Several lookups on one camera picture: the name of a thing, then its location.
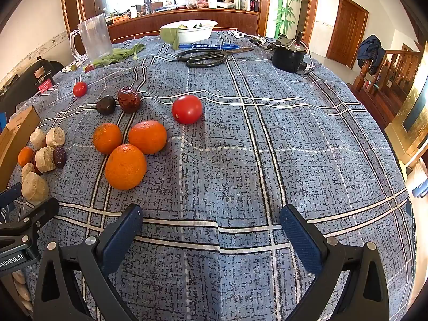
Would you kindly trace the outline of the large orange front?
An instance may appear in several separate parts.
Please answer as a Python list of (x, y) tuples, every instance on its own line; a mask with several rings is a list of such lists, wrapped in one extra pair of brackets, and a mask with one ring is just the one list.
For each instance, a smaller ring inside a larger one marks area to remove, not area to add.
[(112, 188), (131, 190), (143, 180), (146, 171), (144, 154), (134, 145), (122, 144), (109, 155), (105, 177)]

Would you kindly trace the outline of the red date near vegetable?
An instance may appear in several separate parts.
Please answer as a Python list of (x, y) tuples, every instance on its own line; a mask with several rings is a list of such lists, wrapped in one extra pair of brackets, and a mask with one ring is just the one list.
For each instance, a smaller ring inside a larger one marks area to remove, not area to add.
[(84, 72), (88, 73), (94, 69), (95, 69), (95, 66), (93, 64), (88, 64), (87, 66), (84, 67)]

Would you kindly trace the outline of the beige pastry cake three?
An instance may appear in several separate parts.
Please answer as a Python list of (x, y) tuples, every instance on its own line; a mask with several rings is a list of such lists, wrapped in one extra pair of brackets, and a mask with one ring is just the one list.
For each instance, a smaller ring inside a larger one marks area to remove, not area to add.
[(40, 148), (35, 154), (35, 163), (41, 173), (47, 173), (56, 168), (54, 163), (54, 148), (45, 146)]

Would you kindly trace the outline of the large red tomato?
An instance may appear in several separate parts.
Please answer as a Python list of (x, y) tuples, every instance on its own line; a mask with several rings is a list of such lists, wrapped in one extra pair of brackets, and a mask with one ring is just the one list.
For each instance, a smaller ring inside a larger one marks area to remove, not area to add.
[(181, 96), (173, 102), (172, 115), (180, 124), (193, 124), (201, 117), (203, 105), (199, 98), (192, 95)]

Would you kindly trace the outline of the wooden sideboard cabinet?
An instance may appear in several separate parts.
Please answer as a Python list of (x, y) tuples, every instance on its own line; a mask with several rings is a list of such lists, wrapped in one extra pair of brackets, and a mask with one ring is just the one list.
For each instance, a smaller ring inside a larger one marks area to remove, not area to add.
[(218, 24), (214, 30), (237, 29), (251, 35), (264, 36), (266, 26), (261, 23), (260, 13), (240, 9), (174, 9), (155, 12), (112, 24), (108, 27), (113, 44), (145, 36), (157, 36), (162, 26), (172, 22), (212, 20)]

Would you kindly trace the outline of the large wrinkled red date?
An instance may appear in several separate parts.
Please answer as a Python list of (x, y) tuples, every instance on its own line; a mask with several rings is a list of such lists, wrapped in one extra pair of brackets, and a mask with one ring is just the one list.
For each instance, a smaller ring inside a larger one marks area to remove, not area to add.
[(140, 108), (140, 98), (136, 90), (124, 86), (117, 93), (118, 103), (125, 113), (132, 114)]

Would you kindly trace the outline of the brown wooden door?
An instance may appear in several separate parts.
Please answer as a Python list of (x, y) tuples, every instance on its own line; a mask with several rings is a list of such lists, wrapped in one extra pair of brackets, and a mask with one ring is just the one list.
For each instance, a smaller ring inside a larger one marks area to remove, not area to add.
[(353, 0), (339, 0), (326, 57), (352, 69), (362, 42), (369, 12)]

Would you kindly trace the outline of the small orange mandarin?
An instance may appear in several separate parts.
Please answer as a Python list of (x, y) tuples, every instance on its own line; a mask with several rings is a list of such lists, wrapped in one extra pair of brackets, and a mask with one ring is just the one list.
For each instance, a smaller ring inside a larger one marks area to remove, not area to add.
[(29, 146), (23, 147), (17, 157), (17, 163), (19, 166), (24, 167), (27, 163), (31, 163), (33, 160), (34, 152)]

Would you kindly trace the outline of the blue plaid tablecloth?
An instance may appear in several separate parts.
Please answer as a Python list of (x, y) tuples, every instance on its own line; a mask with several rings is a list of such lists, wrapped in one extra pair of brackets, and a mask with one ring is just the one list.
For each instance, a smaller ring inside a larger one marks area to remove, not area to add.
[[(258, 48), (192, 69), (156, 36), (139, 43), (138, 60), (58, 73), (28, 102), (42, 130), (66, 134), (67, 162), (45, 176), (60, 207), (40, 248), (97, 235), (135, 203), (142, 231), (112, 282), (138, 320), (285, 320), (312, 280), (278, 222), (292, 205), (343, 244), (376, 244), (389, 317), (401, 319), (416, 269), (414, 217), (389, 143), (348, 87), (319, 63), (307, 75), (278, 70)], [(88, 87), (80, 98), (77, 82)], [(139, 95), (135, 113), (118, 103), (124, 86)], [(172, 115), (185, 95), (203, 105), (189, 125)], [(116, 103), (107, 116), (96, 110), (104, 96)], [(167, 143), (147, 156), (137, 187), (116, 190), (93, 133), (114, 123), (127, 135), (145, 120), (165, 127)]]

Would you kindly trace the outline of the beige pastry cake four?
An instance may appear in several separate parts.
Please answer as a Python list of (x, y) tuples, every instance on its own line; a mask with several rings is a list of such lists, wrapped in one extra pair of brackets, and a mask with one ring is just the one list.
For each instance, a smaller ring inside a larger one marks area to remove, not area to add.
[(34, 172), (29, 172), (22, 182), (21, 192), (30, 203), (40, 203), (48, 198), (49, 186), (44, 178)]

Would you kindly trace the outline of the beige pastry cake five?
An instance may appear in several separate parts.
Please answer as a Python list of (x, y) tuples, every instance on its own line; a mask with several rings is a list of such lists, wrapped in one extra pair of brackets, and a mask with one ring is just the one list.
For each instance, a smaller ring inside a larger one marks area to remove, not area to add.
[(27, 163), (27, 164), (25, 164), (23, 167), (22, 167), (22, 180), (24, 181), (25, 180), (25, 178), (26, 178), (26, 176), (29, 174), (29, 173), (34, 173), (36, 171), (36, 169), (35, 169), (35, 166), (34, 166), (34, 164), (33, 163), (31, 163), (31, 162), (29, 162), (29, 163)]

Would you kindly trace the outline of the beige pastry cake two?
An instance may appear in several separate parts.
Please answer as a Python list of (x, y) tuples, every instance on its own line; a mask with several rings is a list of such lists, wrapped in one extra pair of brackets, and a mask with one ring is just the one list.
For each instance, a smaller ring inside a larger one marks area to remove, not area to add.
[(46, 134), (42, 129), (37, 128), (30, 135), (30, 142), (36, 150), (43, 148), (47, 145)]

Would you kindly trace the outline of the beige pastry cake one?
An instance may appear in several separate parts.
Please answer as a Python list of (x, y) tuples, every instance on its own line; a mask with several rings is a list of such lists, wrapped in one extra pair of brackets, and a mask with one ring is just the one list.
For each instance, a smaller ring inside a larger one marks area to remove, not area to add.
[(60, 127), (54, 127), (46, 134), (47, 146), (63, 146), (65, 143), (65, 132)]

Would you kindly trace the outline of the dark plum fruit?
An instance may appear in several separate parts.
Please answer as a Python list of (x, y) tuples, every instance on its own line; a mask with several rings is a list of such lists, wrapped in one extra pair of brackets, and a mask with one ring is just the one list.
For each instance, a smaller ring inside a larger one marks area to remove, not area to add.
[(107, 116), (115, 111), (116, 103), (112, 96), (104, 96), (96, 104), (96, 110), (101, 115)]

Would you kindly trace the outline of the white bowl with greens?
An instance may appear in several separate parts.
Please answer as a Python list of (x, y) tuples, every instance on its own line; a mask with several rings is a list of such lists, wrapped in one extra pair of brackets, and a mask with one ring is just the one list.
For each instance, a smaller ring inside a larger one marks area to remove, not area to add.
[(161, 38), (168, 43), (193, 44), (210, 38), (214, 20), (185, 20), (172, 22), (160, 28)]

